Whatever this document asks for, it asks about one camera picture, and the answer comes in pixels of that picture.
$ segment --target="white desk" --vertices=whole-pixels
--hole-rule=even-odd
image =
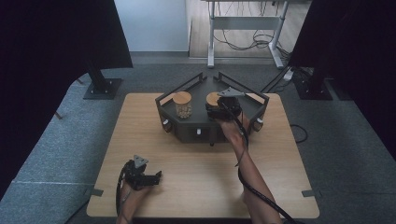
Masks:
[[[202,0],[211,3],[210,7],[210,36],[207,53],[207,67],[213,68],[215,65],[215,46],[213,43],[214,30],[274,30],[275,35],[269,43],[269,50],[274,58],[276,67],[282,69],[284,67],[280,60],[280,52],[276,48],[277,41],[282,31],[283,22],[285,21],[286,12],[288,11],[289,1],[284,1],[282,13],[278,17],[216,17],[216,2],[232,2],[230,0]],[[263,2],[263,0],[253,0],[253,2]]]

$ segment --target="gray mat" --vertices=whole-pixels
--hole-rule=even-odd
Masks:
[[[103,71],[105,77],[122,78],[116,98],[109,101],[83,100],[91,81],[82,76],[84,84],[74,83],[59,106],[63,118],[52,119],[8,188],[0,204],[0,223],[65,223],[88,199],[87,190],[98,176],[127,93],[170,91],[200,72],[212,77],[218,71],[255,91],[279,72],[273,65],[257,64],[217,64],[215,69],[201,63],[135,64],[133,69]],[[395,161],[356,105],[336,97],[333,101],[301,101],[292,83],[279,90],[283,90],[278,94],[289,122],[301,125],[309,134],[298,148],[318,195],[320,216],[303,221],[396,223]],[[296,139],[304,137],[298,130],[293,132]],[[115,221],[88,217],[85,209],[70,223]]]

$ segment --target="dark curtain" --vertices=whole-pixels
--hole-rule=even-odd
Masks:
[[[71,83],[87,73],[85,61],[98,69],[132,61],[113,0],[0,4],[3,197]]]
[[[315,67],[333,77],[394,159],[395,12],[390,0],[314,0],[289,63]]]

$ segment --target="round wooden disc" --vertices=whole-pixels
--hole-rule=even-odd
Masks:
[[[180,91],[175,93],[173,100],[178,105],[184,105],[191,100],[191,94],[186,91]]]
[[[206,96],[206,102],[210,105],[213,106],[217,106],[218,105],[218,99],[219,99],[219,95],[216,91],[210,92],[207,96]]]

